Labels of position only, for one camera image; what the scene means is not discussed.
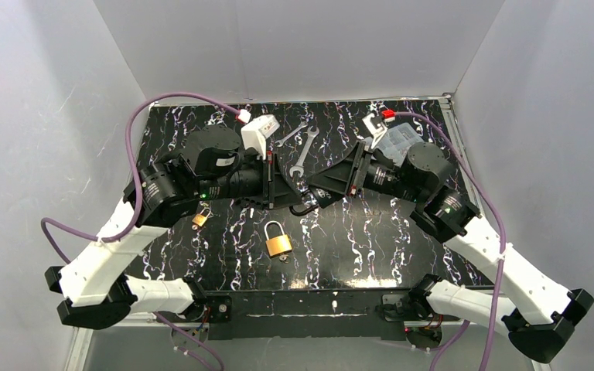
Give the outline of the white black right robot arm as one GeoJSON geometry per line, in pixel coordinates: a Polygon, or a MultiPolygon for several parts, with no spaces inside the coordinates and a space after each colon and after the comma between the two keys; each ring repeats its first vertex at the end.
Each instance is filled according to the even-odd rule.
{"type": "Polygon", "coordinates": [[[420,318],[451,315],[506,336],[523,355],[551,362],[586,316],[594,298],[568,289],[521,256],[467,197],[447,186],[453,165],[431,143],[416,143],[396,165],[378,150],[358,144],[343,160],[307,178],[321,207],[369,189],[415,204],[411,219],[429,236],[496,278],[500,297],[424,276],[392,308],[420,318]]]}

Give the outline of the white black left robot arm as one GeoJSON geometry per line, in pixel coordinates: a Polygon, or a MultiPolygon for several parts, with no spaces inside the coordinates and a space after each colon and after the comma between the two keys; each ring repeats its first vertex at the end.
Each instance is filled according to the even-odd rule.
{"type": "Polygon", "coordinates": [[[46,271],[49,289],[63,296],[57,308],[62,324],[104,329],[134,313],[203,310],[210,299],[194,278],[150,281],[125,271],[202,202],[218,199],[266,210],[302,201],[276,155],[245,148],[241,136],[223,125],[190,133],[184,148],[135,171],[111,218],[76,258],[46,271]]]}

